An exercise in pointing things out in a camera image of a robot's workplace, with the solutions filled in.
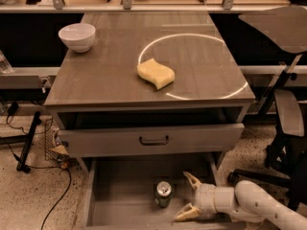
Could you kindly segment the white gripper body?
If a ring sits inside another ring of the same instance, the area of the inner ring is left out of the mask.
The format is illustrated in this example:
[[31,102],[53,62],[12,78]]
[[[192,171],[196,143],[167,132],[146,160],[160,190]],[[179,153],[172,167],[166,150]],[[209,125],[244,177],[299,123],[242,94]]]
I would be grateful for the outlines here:
[[232,187],[201,184],[195,191],[195,206],[201,214],[226,213],[231,215],[238,208]]

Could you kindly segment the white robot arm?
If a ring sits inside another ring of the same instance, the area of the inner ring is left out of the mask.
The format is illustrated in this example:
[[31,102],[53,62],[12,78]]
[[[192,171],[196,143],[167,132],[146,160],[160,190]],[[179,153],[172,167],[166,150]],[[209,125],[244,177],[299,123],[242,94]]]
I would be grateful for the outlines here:
[[306,217],[281,204],[251,181],[240,181],[235,187],[221,187],[201,183],[189,172],[183,174],[194,190],[194,202],[181,208],[175,221],[224,213],[254,223],[267,219],[280,230],[307,230]]

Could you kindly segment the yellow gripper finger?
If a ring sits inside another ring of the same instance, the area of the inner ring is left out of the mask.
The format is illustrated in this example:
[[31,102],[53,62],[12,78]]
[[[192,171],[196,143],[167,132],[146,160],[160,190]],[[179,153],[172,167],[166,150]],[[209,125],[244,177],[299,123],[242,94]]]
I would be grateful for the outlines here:
[[175,221],[186,221],[197,218],[201,215],[201,210],[192,203],[186,204],[181,208],[174,217]]
[[184,172],[183,173],[184,176],[188,179],[191,187],[196,191],[200,186],[201,186],[201,182],[195,177],[193,176],[191,173],[189,172]]

